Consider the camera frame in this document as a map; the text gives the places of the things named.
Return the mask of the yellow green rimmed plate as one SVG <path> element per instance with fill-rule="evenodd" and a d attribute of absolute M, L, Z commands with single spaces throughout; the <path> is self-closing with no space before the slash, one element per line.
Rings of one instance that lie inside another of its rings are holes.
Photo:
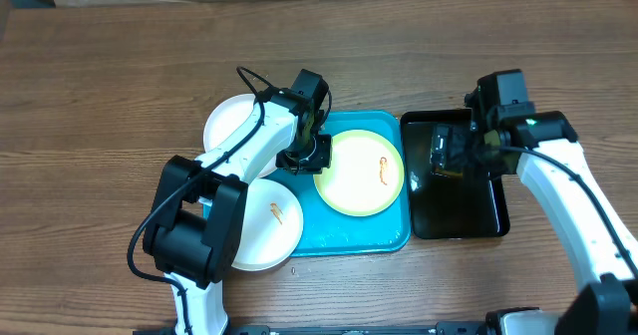
<path fill-rule="evenodd" d="M 349 216 L 371 216 L 398 198 L 404 184 L 403 160 L 381 135 L 349 130 L 332 138 L 330 166 L 313 180 L 331 208 Z"/>

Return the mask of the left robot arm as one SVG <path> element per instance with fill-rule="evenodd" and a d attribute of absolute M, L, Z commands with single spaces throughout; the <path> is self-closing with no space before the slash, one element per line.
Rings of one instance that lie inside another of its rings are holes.
<path fill-rule="evenodd" d="M 137 277 L 170 285 L 174 333 L 222 334 L 228 316 L 221 282 L 238 252 L 249 185 L 269 163 L 314 174 L 331 162 L 320 130 L 332 95 L 323 77 L 301 70 L 289 88 L 254 90 L 253 111 L 221 144 L 163 167 L 150 214 L 135 231 L 127 263 Z"/>

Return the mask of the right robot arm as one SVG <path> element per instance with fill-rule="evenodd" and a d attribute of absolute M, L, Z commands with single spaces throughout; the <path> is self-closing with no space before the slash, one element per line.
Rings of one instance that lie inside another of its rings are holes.
<path fill-rule="evenodd" d="M 634 334 L 637 239 L 597 184 L 578 135 L 559 111 L 540 113 L 520 69 L 481 77 L 465 96 L 465 127 L 435 126 L 436 174 L 515 174 L 545 212 L 571 264 L 577 296 L 561 314 L 492 311 L 482 334 Z"/>

